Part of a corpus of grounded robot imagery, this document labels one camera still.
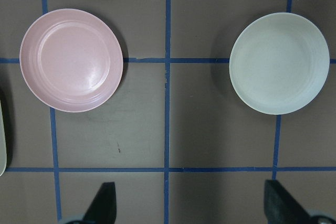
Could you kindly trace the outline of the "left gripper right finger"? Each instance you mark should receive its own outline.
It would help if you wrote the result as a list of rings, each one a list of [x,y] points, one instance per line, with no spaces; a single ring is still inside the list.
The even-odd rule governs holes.
[[[269,223],[313,223],[311,216],[277,180],[264,183],[264,213]]]

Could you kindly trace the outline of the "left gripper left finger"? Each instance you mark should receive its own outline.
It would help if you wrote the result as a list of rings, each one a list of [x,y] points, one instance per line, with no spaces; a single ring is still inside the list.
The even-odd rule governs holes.
[[[116,189],[115,183],[102,183],[82,221],[84,223],[115,223]]]

